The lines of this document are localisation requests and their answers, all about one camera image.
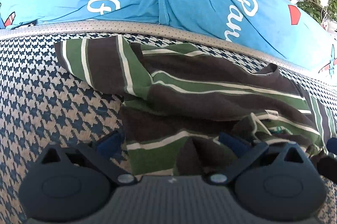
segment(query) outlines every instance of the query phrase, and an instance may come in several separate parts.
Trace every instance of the metal screw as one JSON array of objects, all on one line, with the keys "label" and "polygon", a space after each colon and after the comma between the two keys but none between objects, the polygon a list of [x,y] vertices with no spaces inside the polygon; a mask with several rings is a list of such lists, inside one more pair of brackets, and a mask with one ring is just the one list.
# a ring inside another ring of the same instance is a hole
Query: metal screw
[{"label": "metal screw", "polygon": [[121,174],[118,176],[117,180],[120,183],[127,184],[127,183],[131,183],[134,181],[134,176],[131,174]]},{"label": "metal screw", "polygon": [[214,174],[211,175],[210,180],[213,183],[225,183],[227,181],[227,176],[224,174]]}]

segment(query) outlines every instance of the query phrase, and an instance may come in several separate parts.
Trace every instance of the clothes pile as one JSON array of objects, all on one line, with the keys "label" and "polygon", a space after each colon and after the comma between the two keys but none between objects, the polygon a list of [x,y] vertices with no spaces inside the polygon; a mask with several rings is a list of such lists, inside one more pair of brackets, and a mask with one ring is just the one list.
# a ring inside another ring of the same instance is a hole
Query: clothes pile
[{"label": "clothes pile", "polygon": [[134,175],[192,175],[223,169],[252,145],[295,141],[328,154],[336,120],[269,64],[251,74],[191,43],[164,48],[122,35],[55,43],[60,65],[94,89],[124,97],[120,110]]}]

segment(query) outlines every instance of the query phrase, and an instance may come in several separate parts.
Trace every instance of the gray ridged plastic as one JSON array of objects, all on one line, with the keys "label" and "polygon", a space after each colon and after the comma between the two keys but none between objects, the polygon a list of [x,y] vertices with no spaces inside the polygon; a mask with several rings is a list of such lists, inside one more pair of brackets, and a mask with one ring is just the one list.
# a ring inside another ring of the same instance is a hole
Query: gray ridged plastic
[{"label": "gray ridged plastic", "polygon": [[[29,219],[26,224],[45,222]],[[141,183],[118,188],[100,211],[73,224],[271,224],[243,210],[224,186],[200,176],[143,177]],[[319,224],[317,219],[287,224]]]}]

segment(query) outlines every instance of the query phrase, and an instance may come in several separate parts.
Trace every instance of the houndstooth fabric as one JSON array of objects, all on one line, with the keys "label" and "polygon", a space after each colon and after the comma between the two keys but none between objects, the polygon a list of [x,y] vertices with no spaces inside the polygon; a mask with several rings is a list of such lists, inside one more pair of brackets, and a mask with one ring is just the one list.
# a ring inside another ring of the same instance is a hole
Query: houndstooth fabric
[{"label": "houndstooth fabric", "polygon": [[[57,62],[53,44],[70,38],[103,38],[114,33],[60,34],[0,40],[0,223],[25,220],[17,199],[22,179],[50,142],[73,146],[79,140],[96,141],[121,126],[121,98],[96,92],[74,78]],[[153,36],[124,34],[130,42],[166,46],[182,43]],[[213,56],[224,57],[249,72],[267,63],[242,54],[196,45]],[[337,92],[330,86],[291,71],[281,73],[301,84],[337,116]],[[112,161],[128,169],[125,146]],[[320,212],[324,223],[337,223],[337,187],[329,189]]]}]

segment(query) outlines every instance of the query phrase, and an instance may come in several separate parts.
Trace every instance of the perforated gray trim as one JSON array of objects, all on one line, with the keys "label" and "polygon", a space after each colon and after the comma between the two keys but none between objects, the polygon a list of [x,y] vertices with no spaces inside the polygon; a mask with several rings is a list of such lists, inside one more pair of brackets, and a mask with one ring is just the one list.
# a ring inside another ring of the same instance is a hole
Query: perforated gray trim
[{"label": "perforated gray trim", "polygon": [[66,23],[54,23],[26,28],[18,28],[14,30],[0,30],[0,39],[17,38],[22,36],[46,35],[46,34],[68,34],[68,33],[137,33],[143,35],[160,36],[164,38],[173,38],[181,41],[199,43],[215,48],[222,48],[236,53],[242,53],[247,56],[260,59],[265,62],[272,62],[276,65],[299,74],[318,78],[318,74],[314,74],[309,70],[294,65],[288,61],[270,56],[263,52],[250,49],[237,43],[231,43],[218,38],[211,38],[205,35],[192,33],[177,28],[158,24],[135,23],[127,21],[75,21]]}]

